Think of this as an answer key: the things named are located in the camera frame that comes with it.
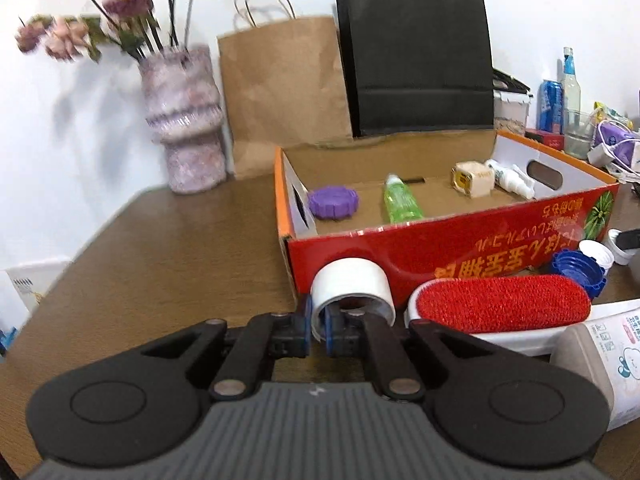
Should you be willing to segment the blue ridged lid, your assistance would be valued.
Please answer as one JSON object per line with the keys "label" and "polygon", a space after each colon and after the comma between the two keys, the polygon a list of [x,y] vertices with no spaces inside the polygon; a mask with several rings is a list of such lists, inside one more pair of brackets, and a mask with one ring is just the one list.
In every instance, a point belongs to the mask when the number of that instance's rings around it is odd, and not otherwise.
{"label": "blue ridged lid", "polygon": [[579,250],[562,249],[553,255],[549,264],[551,274],[561,275],[582,286],[591,300],[600,296],[605,288],[606,276],[596,259]]}

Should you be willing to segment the white tape roll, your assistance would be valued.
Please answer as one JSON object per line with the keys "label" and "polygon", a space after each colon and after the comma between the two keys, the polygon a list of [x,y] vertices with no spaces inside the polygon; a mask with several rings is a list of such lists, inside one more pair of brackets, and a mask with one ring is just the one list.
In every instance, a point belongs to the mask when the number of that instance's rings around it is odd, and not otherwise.
{"label": "white tape roll", "polygon": [[309,304],[310,330],[319,342],[326,341],[328,307],[374,313],[389,326],[396,321],[396,308],[385,272],[373,261],[363,258],[338,259],[324,266],[312,281]]}

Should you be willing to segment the large white labelled bottle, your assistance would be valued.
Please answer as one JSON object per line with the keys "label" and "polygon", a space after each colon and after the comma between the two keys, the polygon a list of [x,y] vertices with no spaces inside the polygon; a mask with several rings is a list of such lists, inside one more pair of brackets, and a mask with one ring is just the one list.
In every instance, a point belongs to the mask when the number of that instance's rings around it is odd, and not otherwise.
{"label": "large white labelled bottle", "polygon": [[595,304],[584,322],[567,327],[551,363],[587,378],[606,397],[611,430],[639,418],[639,301]]}

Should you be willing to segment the small white spray bottle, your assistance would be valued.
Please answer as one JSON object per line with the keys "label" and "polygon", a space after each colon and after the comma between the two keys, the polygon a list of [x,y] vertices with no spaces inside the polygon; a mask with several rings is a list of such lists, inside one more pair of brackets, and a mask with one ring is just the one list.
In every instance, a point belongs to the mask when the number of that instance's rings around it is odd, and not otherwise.
{"label": "small white spray bottle", "polygon": [[512,168],[503,166],[493,159],[488,159],[485,166],[491,169],[495,175],[495,184],[503,191],[532,200],[535,197],[534,189]]}

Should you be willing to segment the white red lint brush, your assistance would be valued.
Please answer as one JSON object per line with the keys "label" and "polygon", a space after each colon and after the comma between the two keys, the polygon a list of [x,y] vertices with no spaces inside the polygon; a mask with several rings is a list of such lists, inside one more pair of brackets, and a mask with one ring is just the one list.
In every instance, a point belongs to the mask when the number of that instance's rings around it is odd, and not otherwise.
{"label": "white red lint brush", "polygon": [[438,278],[410,296],[404,320],[433,321],[491,344],[548,356],[568,326],[591,314],[591,299],[561,275]]}

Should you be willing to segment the purple ridged lid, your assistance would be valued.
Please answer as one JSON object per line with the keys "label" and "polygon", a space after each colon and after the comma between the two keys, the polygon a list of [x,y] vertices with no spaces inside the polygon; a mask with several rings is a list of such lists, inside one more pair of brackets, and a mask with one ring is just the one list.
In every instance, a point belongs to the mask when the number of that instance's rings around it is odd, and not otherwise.
{"label": "purple ridged lid", "polygon": [[314,218],[342,220],[356,214],[359,195],[346,186],[325,186],[308,194],[308,207]]}

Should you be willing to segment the green spray bottle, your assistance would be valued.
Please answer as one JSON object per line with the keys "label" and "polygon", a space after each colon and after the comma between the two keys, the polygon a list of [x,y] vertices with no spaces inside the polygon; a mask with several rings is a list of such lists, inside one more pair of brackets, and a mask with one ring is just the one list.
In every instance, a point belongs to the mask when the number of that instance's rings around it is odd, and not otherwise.
{"label": "green spray bottle", "polygon": [[425,218],[408,185],[397,174],[386,177],[383,202],[390,223],[402,223]]}

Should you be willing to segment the beige square jar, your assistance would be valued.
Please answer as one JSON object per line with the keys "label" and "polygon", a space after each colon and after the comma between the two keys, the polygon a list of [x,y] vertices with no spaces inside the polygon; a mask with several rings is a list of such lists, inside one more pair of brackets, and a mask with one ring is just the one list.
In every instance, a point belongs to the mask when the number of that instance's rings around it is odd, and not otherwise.
{"label": "beige square jar", "polygon": [[451,170],[451,185],[469,198],[488,196],[495,187],[495,170],[481,162],[457,162]]}

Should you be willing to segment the purple white tissue pack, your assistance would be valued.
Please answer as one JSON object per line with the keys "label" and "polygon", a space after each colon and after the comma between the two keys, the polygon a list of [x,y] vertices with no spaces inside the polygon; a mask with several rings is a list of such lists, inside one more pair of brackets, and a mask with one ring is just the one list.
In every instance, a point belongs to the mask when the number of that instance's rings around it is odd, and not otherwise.
{"label": "purple white tissue pack", "polygon": [[617,120],[602,120],[594,128],[592,148],[587,157],[592,166],[604,168],[614,164],[631,174],[638,174],[639,133]]}

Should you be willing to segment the red flat box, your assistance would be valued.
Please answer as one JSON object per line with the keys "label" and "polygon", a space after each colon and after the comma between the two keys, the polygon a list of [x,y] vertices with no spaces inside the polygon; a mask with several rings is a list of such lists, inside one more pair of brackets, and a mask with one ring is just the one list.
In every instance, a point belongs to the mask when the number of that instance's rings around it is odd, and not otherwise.
{"label": "red flat box", "polygon": [[564,150],[564,136],[561,133],[552,133],[544,130],[526,129],[525,136],[527,139],[534,140],[540,144],[554,148],[557,151]]}

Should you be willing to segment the drinking glass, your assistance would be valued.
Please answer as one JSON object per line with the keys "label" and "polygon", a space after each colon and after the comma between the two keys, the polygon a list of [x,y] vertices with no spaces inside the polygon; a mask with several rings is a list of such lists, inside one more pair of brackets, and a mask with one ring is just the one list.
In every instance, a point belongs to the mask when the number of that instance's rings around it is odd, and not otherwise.
{"label": "drinking glass", "polygon": [[563,119],[564,152],[586,160],[593,141],[593,116],[590,113],[567,110]]}

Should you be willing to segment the colourful snack packet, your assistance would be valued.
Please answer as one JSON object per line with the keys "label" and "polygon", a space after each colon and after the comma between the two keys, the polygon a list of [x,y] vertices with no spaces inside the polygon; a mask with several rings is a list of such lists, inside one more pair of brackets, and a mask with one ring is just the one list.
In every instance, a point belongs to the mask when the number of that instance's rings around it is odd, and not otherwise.
{"label": "colourful snack packet", "polygon": [[634,123],[628,117],[616,112],[616,110],[613,110],[602,102],[595,102],[593,105],[593,111],[594,114],[596,114],[597,124],[604,120],[614,120],[614,122],[619,122],[629,130],[634,128]]}

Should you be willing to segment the red cardboard box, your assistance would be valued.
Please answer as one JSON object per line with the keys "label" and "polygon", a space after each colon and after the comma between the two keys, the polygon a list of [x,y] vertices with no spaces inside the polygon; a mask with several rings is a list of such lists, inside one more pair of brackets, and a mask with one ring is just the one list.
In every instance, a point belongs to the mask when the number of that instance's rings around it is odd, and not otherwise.
{"label": "red cardboard box", "polygon": [[[538,172],[535,197],[495,188],[469,198],[451,185],[457,162],[493,159]],[[423,220],[390,223],[386,177],[397,174]],[[350,218],[314,218],[308,194],[346,186],[359,195]],[[433,278],[493,278],[547,264],[584,238],[600,238],[613,211],[617,180],[544,144],[506,131],[397,133],[335,144],[280,148],[274,156],[277,226],[292,284],[300,294],[343,258],[375,262],[396,306]]]}

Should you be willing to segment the clear glass bottle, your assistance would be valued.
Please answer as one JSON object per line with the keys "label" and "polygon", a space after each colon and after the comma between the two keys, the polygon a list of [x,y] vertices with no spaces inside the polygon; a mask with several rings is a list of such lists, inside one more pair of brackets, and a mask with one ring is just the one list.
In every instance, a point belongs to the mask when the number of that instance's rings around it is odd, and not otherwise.
{"label": "clear glass bottle", "polygon": [[574,51],[571,47],[563,49],[563,73],[561,79],[563,89],[563,106],[566,112],[579,113],[580,101],[580,85],[578,84],[575,73]]}

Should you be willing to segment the blue drink can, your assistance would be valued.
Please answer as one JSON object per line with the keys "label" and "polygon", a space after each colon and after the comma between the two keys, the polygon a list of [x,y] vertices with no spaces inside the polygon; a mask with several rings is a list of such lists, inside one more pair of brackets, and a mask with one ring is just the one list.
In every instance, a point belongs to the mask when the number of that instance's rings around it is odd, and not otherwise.
{"label": "blue drink can", "polygon": [[537,127],[561,134],[563,127],[563,88],[557,81],[544,80],[538,91]]}

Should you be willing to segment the clear container with grains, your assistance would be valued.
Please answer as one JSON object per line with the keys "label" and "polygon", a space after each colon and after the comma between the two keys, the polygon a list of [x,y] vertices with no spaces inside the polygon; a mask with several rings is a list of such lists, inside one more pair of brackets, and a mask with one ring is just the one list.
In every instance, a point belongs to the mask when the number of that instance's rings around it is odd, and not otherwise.
{"label": "clear container with grains", "polygon": [[494,127],[525,136],[529,105],[533,95],[529,86],[494,68]]}

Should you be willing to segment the pink marbled vase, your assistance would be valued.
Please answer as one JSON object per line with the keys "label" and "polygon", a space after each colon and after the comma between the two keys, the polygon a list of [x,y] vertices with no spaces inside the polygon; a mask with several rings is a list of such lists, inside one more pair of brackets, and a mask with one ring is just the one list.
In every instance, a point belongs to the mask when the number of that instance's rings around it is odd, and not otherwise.
{"label": "pink marbled vase", "polygon": [[139,72],[145,120],[164,148],[171,191],[195,194],[224,182],[224,112],[209,46],[153,54],[139,64]]}

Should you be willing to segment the brown paper bag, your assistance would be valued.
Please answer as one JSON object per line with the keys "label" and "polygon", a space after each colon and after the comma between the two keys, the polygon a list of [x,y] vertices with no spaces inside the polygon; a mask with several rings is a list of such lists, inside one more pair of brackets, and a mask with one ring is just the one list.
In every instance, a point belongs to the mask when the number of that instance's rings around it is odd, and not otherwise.
{"label": "brown paper bag", "polygon": [[233,173],[272,170],[277,148],[352,136],[335,18],[286,18],[257,24],[250,0],[233,0],[248,26],[218,38],[224,104],[232,134]]}

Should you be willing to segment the black paper bag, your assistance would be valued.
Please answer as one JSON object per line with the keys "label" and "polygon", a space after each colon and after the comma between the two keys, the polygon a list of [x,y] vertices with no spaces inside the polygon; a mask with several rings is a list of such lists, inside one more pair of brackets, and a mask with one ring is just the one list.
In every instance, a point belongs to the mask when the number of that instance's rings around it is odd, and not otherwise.
{"label": "black paper bag", "polygon": [[485,0],[336,0],[352,132],[494,123]]}

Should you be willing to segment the dried pink roses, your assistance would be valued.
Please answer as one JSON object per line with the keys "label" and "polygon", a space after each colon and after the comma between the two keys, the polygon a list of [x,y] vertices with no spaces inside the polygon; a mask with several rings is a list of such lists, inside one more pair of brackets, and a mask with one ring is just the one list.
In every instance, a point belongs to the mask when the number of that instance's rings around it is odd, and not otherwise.
{"label": "dried pink roses", "polygon": [[89,0],[95,14],[37,14],[15,34],[17,49],[31,54],[39,49],[54,60],[73,62],[90,58],[100,62],[105,46],[140,63],[150,54],[188,46],[194,0],[167,0],[167,39],[160,39],[160,23],[153,0]]}

